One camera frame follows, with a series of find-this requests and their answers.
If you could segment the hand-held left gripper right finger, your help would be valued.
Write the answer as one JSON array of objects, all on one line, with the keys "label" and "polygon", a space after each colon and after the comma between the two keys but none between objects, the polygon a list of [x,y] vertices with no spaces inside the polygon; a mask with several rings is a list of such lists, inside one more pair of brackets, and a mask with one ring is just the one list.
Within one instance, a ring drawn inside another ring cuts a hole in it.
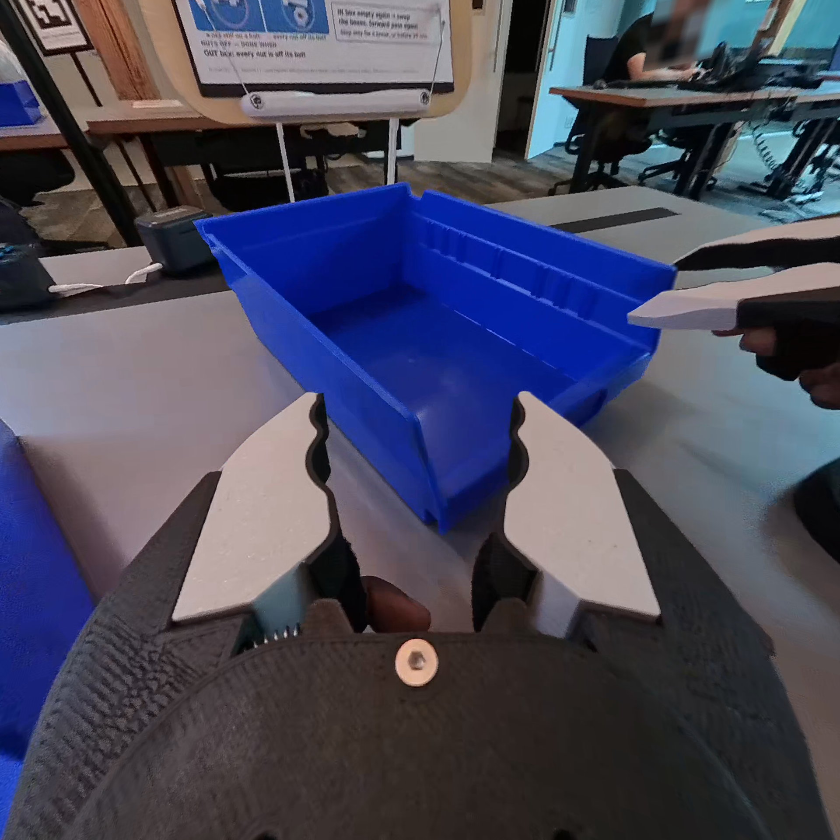
[{"label": "hand-held left gripper right finger", "polygon": [[656,624],[661,607],[612,462],[530,392],[513,401],[508,485],[471,580],[474,630],[510,602],[525,627],[572,638],[588,615]]}]

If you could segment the blue plastic bin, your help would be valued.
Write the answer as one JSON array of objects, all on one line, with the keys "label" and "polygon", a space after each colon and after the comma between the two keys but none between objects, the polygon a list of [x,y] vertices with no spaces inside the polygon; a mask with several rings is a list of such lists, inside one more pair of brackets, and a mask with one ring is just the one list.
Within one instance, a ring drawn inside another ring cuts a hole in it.
[{"label": "blue plastic bin", "polygon": [[34,126],[44,119],[35,92],[26,79],[1,82],[0,94],[2,129]]},{"label": "blue plastic bin", "polygon": [[1,423],[1,828],[47,695],[93,610],[18,437]]},{"label": "blue plastic bin", "polygon": [[512,404],[580,427],[645,373],[671,265],[404,183],[195,223],[256,337],[425,524],[506,483]]}]

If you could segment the wooden office desk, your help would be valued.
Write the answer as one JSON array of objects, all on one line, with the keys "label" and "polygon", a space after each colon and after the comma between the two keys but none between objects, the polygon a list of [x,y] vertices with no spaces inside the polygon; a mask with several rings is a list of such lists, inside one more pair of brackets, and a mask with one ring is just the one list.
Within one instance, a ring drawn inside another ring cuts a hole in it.
[{"label": "wooden office desk", "polygon": [[764,87],[756,91],[688,91],[677,88],[552,87],[552,95],[583,105],[591,122],[576,156],[569,192],[583,193],[590,180],[595,147],[615,117],[637,118],[650,133],[665,129],[704,128],[703,142],[689,155],[689,169],[675,194],[698,201],[718,167],[737,123],[765,119],[784,123],[815,122],[810,139],[785,175],[773,181],[772,196],[788,195],[795,181],[832,131],[839,115],[838,82],[825,81],[817,89]]}]

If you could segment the black and blue device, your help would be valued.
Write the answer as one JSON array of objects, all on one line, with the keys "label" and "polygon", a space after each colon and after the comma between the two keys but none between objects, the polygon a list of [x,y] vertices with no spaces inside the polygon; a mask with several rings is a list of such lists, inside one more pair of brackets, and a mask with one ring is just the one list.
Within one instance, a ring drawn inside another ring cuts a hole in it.
[{"label": "black and blue device", "polygon": [[1,244],[1,313],[47,308],[56,298],[38,245]]}]

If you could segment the grey tool case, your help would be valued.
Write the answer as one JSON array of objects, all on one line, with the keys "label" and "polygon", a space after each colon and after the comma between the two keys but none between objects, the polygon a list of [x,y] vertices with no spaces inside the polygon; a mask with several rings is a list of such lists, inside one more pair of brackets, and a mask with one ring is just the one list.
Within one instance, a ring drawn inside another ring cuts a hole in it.
[{"label": "grey tool case", "polygon": [[217,267],[196,227],[196,222],[211,217],[201,208],[177,206],[140,216],[134,225],[154,264],[169,277],[188,278]]}]

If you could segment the person's left hand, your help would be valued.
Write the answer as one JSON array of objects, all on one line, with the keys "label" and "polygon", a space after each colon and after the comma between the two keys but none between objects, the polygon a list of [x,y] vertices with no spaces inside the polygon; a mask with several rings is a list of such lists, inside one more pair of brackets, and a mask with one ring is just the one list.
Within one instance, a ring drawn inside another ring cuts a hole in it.
[{"label": "person's left hand", "polygon": [[361,578],[365,592],[368,627],[378,634],[421,634],[430,629],[432,617],[394,584],[373,575]]}]

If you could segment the black round cushion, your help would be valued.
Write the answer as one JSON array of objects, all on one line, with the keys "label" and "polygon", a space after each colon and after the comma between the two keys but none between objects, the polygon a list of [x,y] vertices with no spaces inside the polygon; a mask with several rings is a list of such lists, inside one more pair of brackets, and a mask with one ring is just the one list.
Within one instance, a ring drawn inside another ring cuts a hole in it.
[{"label": "black round cushion", "polygon": [[793,492],[794,512],[810,537],[839,562],[839,458],[804,478]]}]

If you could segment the instruction sign board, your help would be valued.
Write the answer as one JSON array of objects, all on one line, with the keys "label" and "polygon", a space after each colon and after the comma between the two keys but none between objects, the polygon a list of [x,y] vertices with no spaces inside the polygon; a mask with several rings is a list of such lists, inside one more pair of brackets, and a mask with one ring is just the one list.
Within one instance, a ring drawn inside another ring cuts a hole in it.
[{"label": "instruction sign board", "polygon": [[[449,114],[471,77],[469,2],[141,2],[144,22],[181,100],[224,125],[244,115],[246,91],[365,93],[435,82],[424,115]],[[386,116],[294,123],[337,123]]]}]

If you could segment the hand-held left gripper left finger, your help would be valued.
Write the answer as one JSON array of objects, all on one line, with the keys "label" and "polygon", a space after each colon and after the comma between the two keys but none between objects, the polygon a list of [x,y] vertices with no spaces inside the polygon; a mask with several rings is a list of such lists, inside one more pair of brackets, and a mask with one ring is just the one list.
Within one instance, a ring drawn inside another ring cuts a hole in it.
[{"label": "hand-held left gripper left finger", "polygon": [[304,394],[227,459],[171,616],[188,625],[248,616],[253,644],[298,636],[309,606],[339,603],[365,630],[365,590],[328,486],[322,394]]}]

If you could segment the black and white marker sign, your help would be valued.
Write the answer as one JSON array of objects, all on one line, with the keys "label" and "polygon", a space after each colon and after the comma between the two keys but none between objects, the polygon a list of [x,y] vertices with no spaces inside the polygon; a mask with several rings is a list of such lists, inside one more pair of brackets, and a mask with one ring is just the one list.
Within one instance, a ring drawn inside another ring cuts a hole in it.
[{"label": "black and white marker sign", "polygon": [[93,51],[71,1],[17,1],[17,6],[43,56]]}]

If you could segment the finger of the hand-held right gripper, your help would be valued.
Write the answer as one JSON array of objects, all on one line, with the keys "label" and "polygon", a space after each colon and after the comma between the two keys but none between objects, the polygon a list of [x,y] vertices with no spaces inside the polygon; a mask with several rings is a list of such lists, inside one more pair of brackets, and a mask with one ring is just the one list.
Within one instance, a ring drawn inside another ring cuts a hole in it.
[{"label": "finger of the hand-held right gripper", "polygon": [[680,271],[787,270],[838,262],[839,216],[824,216],[711,242],[679,257],[675,267]]},{"label": "finger of the hand-held right gripper", "polygon": [[627,321],[651,329],[727,331],[736,328],[738,306],[745,301],[837,289],[838,285],[836,263],[799,266],[746,280],[663,291],[630,311]]}]

